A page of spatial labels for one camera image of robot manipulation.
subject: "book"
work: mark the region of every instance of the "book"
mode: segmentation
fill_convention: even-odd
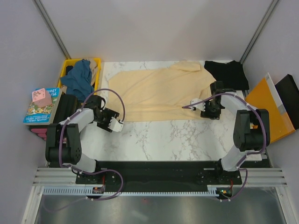
[[[62,91],[60,88],[46,88],[46,91],[51,95],[52,104],[40,108],[31,101],[23,124],[49,125],[53,123]]]
[[[295,132],[269,73],[249,93],[245,101],[269,112],[270,143]]]

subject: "yellow plastic crate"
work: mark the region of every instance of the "yellow plastic crate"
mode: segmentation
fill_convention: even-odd
[[[59,77],[59,81],[58,81],[58,86],[57,86],[58,88],[61,88],[61,86],[62,86],[60,78],[63,77],[63,76],[65,76],[65,69],[66,69],[66,67],[70,66],[70,65],[74,66],[75,63],[77,61],[80,61],[80,60],[82,60],[82,59],[67,59],[67,60],[64,61],[64,65],[62,67],[62,71],[60,73],[60,77]],[[99,68],[98,71],[97,71],[96,79],[95,79],[95,83],[94,83],[94,90],[97,90],[98,86],[99,86],[99,77],[100,77],[100,70],[101,70],[101,59],[100,58],[94,58],[94,60],[98,64],[98,68]]]

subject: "wire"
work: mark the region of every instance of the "wire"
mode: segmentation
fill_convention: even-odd
[[[76,170],[76,171],[78,171],[78,172],[83,172],[84,174],[87,174],[87,175],[98,175],[98,174],[102,174],[102,173],[105,173],[105,172],[114,172],[114,173],[116,173],[118,176],[120,176],[120,178],[121,178],[121,187],[118,189],[118,191],[117,191],[115,194],[113,194],[113,195],[111,195],[111,196],[109,196],[109,197],[104,197],[104,198],[94,199],[94,201],[105,201],[105,200],[108,200],[108,199],[115,198],[115,197],[117,197],[117,195],[120,193],[120,191],[121,191],[121,189],[122,189],[122,187],[123,187],[123,178],[122,178],[122,175],[121,175],[118,171],[116,171],[116,170],[114,170],[114,169],[104,169],[104,170],[101,170],[101,171],[98,171],[98,172],[95,172],[95,173],[85,172],[85,171],[76,169],[76,168],[74,168],[74,167],[73,167],[73,169]]]
[[[245,171],[246,172],[245,180],[244,180],[243,185],[241,186],[240,190],[238,191],[238,193],[236,193],[235,195],[231,196],[230,199],[236,198],[244,190],[245,185],[247,183],[248,170],[246,168],[241,168],[241,169],[239,169],[239,171]]]
[[[111,90],[111,89],[104,88],[104,89],[98,89],[98,90],[92,92],[92,93],[89,94],[89,96],[86,97],[86,99],[84,100],[84,102],[83,102],[83,104],[82,104],[82,106],[81,106],[81,109],[83,110],[83,108],[84,108],[85,104],[87,103],[88,99],[89,99],[93,94],[95,94],[96,92],[99,92],[99,91],[110,91],[110,92],[113,92],[113,93],[120,99],[120,101],[121,101],[121,105],[122,105],[122,109],[123,109],[123,115],[122,115],[122,120],[121,120],[121,122],[124,122],[124,120],[125,120],[125,116],[126,116],[126,108],[125,108],[125,104],[123,103],[123,100],[122,100],[122,98],[120,97],[120,95],[119,95],[117,92],[115,92],[114,90]]]
[[[263,125],[263,121],[262,121],[262,118],[260,117],[260,115],[249,105],[247,104],[247,102],[245,100],[243,100],[241,97],[235,95],[235,94],[232,94],[232,93],[228,93],[228,92],[223,92],[223,93],[218,93],[218,94],[215,94],[211,97],[208,97],[202,101],[199,101],[197,103],[194,103],[194,104],[190,104],[190,105],[186,105],[186,106],[183,106],[182,108],[183,109],[190,109],[191,106],[195,106],[195,105],[198,105],[198,104],[201,104],[201,103],[204,103],[208,100],[211,100],[217,96],[222,96],[222,95],[227,95],[227,96],[232,96],[232,97],[235,97],[237,98],[238,100],[240,100],[247,108],[249,108],[256,116],[256,118],[258,119],[258,122],[260,123],[260,126],[261,126],[261,129],[262,129],[262,133],[263,133],[263,146],[261,148],[261,150],[257,151],[257,152],[249,152],[247,154],[245,154],[238,162],[237,162],[237,167],[240,167],[240,165],[243,163],[243,161],[246,159],[246,157],[248,155],[254,155],[254,154],[262,154],[265,150],[266,150],[266,145],[267,145],[267,135],[266,135],[266,130],[265,130],[265,127]],[[247,182],[247,178],[248,178],[248,170],[246,168],[239,168],[238,169],[239,171],[245,171],[246,172],[246,176],[245,176],[245,180],[244,180],[244,183],[243,185],[241,186],[241,189],[238,193],[236,193],[236,195],[232,196],[230,199],[233,199],[235,197],[237,197],[244,189],[245,187],[245,184]]]
[[[124,120],[125,120],[125,116],[126,116],[125,105],[124,105],[123,100],[122,100],[122,98],[120,97],[120,95],[119,95],[117,92],[115,92],[114,90],[111,90],[111,89],[98,89],[98,90],[92,92],[91,94],[89,94],[89,95],[87,96],[87,98],[84,100],[84,102],[83,102],[83,104],[82,104],[82,107],[81,107],[81,110],[83,110],[83,108],[84,108],[85,104],[87,103],[88,99],[89,99],[93,94],[95,94],[96,92],[99,92],[99,91],[111,91],[111,92],[113,92],[113,93],[120,99],[121,104],[122,104],[122,108],[123,108],[123,116],[122,116],[122,120],[121,120],[121,122],[124,122]],[[62,163],[62,144],[63,144],[63,138],[64,138],[64,130],[65,130],[65,128],[66,128],[66,125],[67,125],[67,124],[68,124],[74,117],[76,117],[76,116],[77,116],[78,114],[80,114],[80,113],[81,113],[80,111],[75,112],[73,115],[70,116],[69,119],[67,119],[67,120],[65,121],[64,125],[62,126],[61,133],[60,133],[60,139],[59,139],[59,148],[58,148],[58,160],[59,160],[59,166],[60,166],[61,168],[68,168],[68,167],[71,167],[71,165],[66,165],[66,166],[65,166],[65,165],[63,165],[63,163]]]
[[[123,123],[124,120],[125,120],[125,116],[126,116],[125,105],[124,105],[123,100],[122,100],[122,98],[120,97],[120,95],[119,95],[117,92],[115,92],[114,90],[111,90],[111,89],[98,89],[98,90],[92,92],[91,94],[89,94],[89,95],[87,96],[87,98],[85,99],[85,101],[83,102],[82,107],[81,107],[81,110],[84,109],[84,106],[85,106],[85,104],[87,103],[88,99],[89,99],[93,94],[95,94],[96,92],[99,92],[99,91],[110,91],[110,92],[113,92],[113,93],[120,99],[121,104],[122,104],[122,108],[123,108],[123,116],[122,116],[121,123]],[[62,145],[63,145],[63,137],[64,137],[64,130],[65,130],[65,127],[66,127],[66,125],[67,125],[67,124],[68,124],[74,117],[76,117],[76,116],[77,116],[78,114],[80,114],[80,113],[81,113],[81,111],[77,111],[77,112],[75,112],[73,115],[71,115],[71,116],[65,121],[64,125],[62,126],[61,133],[60,133],[60,139],[59,139],[59,148],[58,148],[58,160],[59,160],[59,166],[60,166],[61,168],[69,168],[69,167],[71,167],[71,165],[67,165],[67,166],[65,166],[65,165],[63,165],[63,163],[62,163]],[[98,171],[98,172],[95,172],[95,173],[85,172],[85,171],[82,171],[82,170],[79,170],[79,169],[76,169],[76,168],[72,168],[72,172],[73,172],[73,173],[75,173],[75,172],[73,171],[73,169],[76,170],[76,171],[78,171],[78,172],[80,172],[80,173],[82,172],[82,173],[87,174],[87,175],[98,175],[98,174],[102,174],[102,173],[105,173],[105,172],[114,172],[114,173],[116,173],[116,174],[121,178],[121,187],[118,189],[118,191],[117,191],[115,194],[113,194],[113,195],[111,195],[111,196],[108,196],[108,197],[104,197],[104,198],[97,198],[97,199],[94,199],[94,198],[88,198],[88,199],[90,199],[90,200],[92,200],[92,201],[104,201],[104,200],[109,200],[109,199],[115,198],[115,197],[117,197],[117,195],[118,195],[118,194],[120,193],[120,191],[122,190],[122,187],[123,187],[123,178],[122,178],[122,175],[121,175],[118,171],[116,171],[116,170],[114,170],[114,169],[106,169],[106,170]],[[73,205],[73,204],[75,204],[75,203],[77,203],[77,202],[83,200],[83,199],[86,199],[86,197],[84,197],[84,198],[80,198],[80,199],[78,199],[78,200],[75,200],[75,201],[73,201],[72,203],[70,203],[70,204],[68,204],[68,205],[66,205],[66,206],[64,206],[64,207],[62,207],[62,208],[60,208],[60,209],[56,209],[56,210],[49,210],[49,209],[47,209],[47,208],[44,206],[44,199],[43,199],[43,208],[44,208],[47,212],[50,212],[50,213],[58,212],[58,211],[61,211],[61,210],[65,209],[65,208],[67,208],[67,207],[69,207],[69,206],[71,206],[71,205]]]
[[[231,199],[231,197],[233,196],[233,194],[234,194],[234,190],[232,189],[232,194],[231,194],[231,197],[228,197],[228,196],[226,196],[225,194],[223,194],[223,193],[221,193],[224,197],[226,197],[226,198],[228,198],[228,199]]]
[[[73,202],[67,204],[66,206],[63,206],[63,207],[61,207],[61,208],[59,208],[59,209],[51,210],[51,209],[48,209],[48,208],[45,206],[45,197],[43,197],[43,199],[42,199],[42,207],[43,207],[47,212],[49,212],[49,213],[55,213],[55,212],[61,211],[61,210],[63,210],[63,209],[66,209],[67,207],[70,207],[71,205],[73,205],[73,204],[75,204],[75,203],[77,203],[77,202],[83,201],[83,200],[85,200],[85,199],[86,199],[86,197],[81,197],[81,198],[79,198],[79,199],[77,199],[77,200],[75,200],[75,201],[73,201]]]
[[[234,182],[232,179],[230,179],[230,188],[228,189],[229,191],[233,188]]]

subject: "beige fabric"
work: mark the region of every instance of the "beige fabric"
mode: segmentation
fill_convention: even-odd
[[[211,96],[213,76],[199,62],[182,61],[170,68],[123,71],[109,80],[122,97],[126,122],[200,119],[199,112],[182,109],[193,98]],[[107,107],[120,112],[119,99],[109,93]]]
[[[61,90],[62,90],[62,92],[64,92],[65,94],[66,94],[66,89],[67,89],[67,86],[66,86],[66,85],[61,86]]]
[[[98,64],[95,62],[93,58],[84,58],[84,59],[90,61],[89,68],[92,71],[92,81],[90,82],[90,85],[93,85],[95,83],[96,75],[99,69]]]

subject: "blue cloth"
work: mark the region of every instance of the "blue cloth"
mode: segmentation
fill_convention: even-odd
[[[81,102],[94,91],[90,85],[92,81],[92,71],[89,65],[90,61],[88,60],[78,61],[66,76],[60,78],[61,83],[67,86],[66,94],[76,96]]]

